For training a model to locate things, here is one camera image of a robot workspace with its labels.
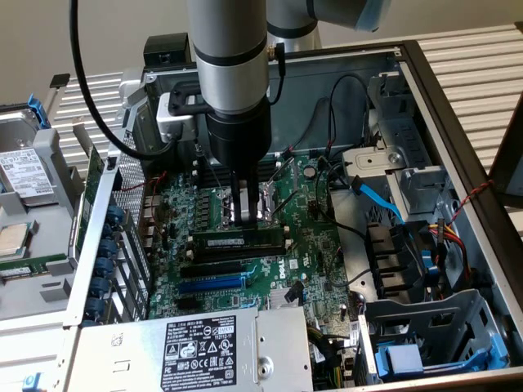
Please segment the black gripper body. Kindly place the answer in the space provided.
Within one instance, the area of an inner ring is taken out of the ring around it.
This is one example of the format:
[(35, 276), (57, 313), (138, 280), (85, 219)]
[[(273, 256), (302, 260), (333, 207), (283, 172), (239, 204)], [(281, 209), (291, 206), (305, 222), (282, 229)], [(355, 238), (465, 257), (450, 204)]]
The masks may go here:
[(241, 114), (205, 115), (212, 155), (230, 170), (250, 172), (271, 145), (270, 103), (261, 100)]

